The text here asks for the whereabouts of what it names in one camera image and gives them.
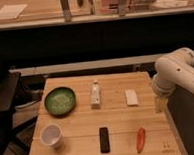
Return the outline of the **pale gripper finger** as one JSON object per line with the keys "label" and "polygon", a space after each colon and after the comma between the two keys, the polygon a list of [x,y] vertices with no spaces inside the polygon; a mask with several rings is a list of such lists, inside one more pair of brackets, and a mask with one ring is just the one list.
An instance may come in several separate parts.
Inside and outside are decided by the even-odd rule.
{"label": "pale gripper finger", "polygon": [[162,97],[156,97],[155,98],[155,101],[154,101],[154,104],[155,104],[155,110],[157,113],[163,113],[163,111],[165,110],[165,107],[167,105],[167,99]]}

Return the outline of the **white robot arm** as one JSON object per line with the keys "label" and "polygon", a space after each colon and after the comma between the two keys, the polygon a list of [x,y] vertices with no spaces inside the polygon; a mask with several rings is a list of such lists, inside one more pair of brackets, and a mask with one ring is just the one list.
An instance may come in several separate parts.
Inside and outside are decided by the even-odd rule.
{"label": "white robot arm", "polygon": [[163,112],[166,100],[177,87],[194,97],[194,49],[182,47],[163,54],[156,60],[155,70],[151,88],[156,94],[157,113]]}

